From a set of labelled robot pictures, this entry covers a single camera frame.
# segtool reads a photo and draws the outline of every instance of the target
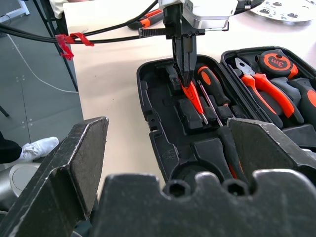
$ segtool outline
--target black plastic tool case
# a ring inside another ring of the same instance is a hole
[[[252,58],[273,49],[282,49],[297,65],[300,76],[309,78],[312,86],[316,88],[315,69],[285,48],[270,46],[227,51],[222,55],[221,63],[208,56],[197,57],[197,64],[206,64],[221,82],[224,93],[232,101],[230,109],[237,118],[271,122],[233,68],[236,68],[235,58],[239,57],[258,71],[258,66]],[[202,118],[182,92],[172,65],[172,59],[153,61],[142,65],[137,71],[141,108],[151,131],[150,139],[165,181],[182,179],[194,185],[195,174],[201,171],[215,173],[221,182],[232,178],[223,157],[221,141],[217,138],[216,130],[219,125],[215,115],[207,107],[199,91],[209,125],[202,122]],[[210,98],[216,105],[214,98],[212,96]],[[217,107],[216,111],[225,124],[227,107],[225,109],[223,107],[225,106]],[[295,125],[289,122],[285,124],[284,128]]]

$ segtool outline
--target robotic arm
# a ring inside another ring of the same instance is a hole
[[[166,35],[172,40],[174,67],[184,87],[192,81],[197,62],[196,36],[205,29],[228,30],[230,16],[260,5],[264,0],[158,0],[165,29],[140,29],[140,37]]]

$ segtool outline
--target table surface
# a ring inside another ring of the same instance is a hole
[[[117,25],[134,18],[151,3],[152,0],[66,3],[68,30],[89,32]],[[230,18],[228,32],[207,32],[198,37],[197,52],[220,61],[227,50],[277,45],[290,49],[316,68],[315,33],[316,20],[288,25],[246,12]],[[124,27],[89,39],[136,34]],[[107,116],[110,121],[99,187],[110,173],[153,173],[163,183],[140,107],[136,71],[145,62],[171,57],[171,41],[161,36],[94,47],[76,44],[72,51],[84,119]]]

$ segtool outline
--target tape measure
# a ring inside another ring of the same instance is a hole
[[[270,50],[262,53],[258,64],[263,73],[269,78],[287,77],[292,79],[298,74],[298,68],[281,49]]]

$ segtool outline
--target shoe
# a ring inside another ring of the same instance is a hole
[[[17,161],[32,162],[40,157],[47,156],[59,143],[57,137],[40,139],[33,143],[27,143],[22,147],[22,153]]]

